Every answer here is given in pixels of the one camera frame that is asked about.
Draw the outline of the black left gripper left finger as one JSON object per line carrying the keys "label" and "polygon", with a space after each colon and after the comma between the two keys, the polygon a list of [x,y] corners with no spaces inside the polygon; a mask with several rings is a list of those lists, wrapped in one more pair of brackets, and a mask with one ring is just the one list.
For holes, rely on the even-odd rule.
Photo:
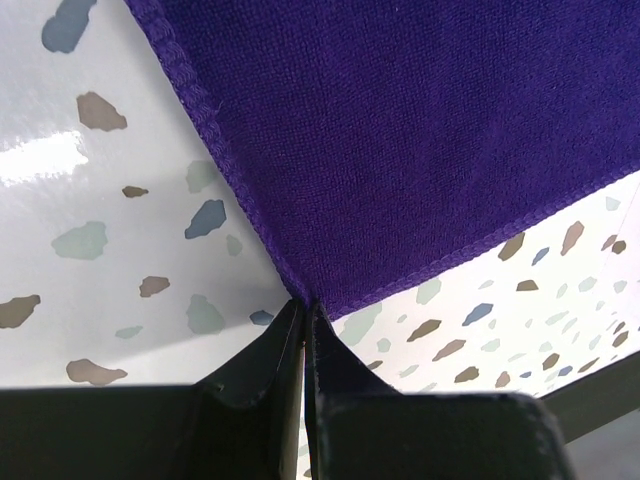
{"label": "black left gripper left finger", "polygon": [[304,307],[192,385],[1,394],[5,479],[292,479]]}

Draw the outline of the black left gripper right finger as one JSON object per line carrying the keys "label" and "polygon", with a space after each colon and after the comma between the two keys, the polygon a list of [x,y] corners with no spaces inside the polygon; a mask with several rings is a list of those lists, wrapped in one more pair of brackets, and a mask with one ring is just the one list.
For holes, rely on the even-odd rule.
{"label": "black left gripper right finger", "polygon": [[315,479],[573,479],[556,422],[519,393],[402,394],[309,311],[305,421]]}

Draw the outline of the purple towel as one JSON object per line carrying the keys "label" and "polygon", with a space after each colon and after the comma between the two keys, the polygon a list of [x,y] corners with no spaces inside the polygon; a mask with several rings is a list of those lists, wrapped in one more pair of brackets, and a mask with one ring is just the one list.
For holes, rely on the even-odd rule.
{"label": "purple towel", "polygon": [[635,1],[132,1],[285,287],[341,317],[639,168]]}

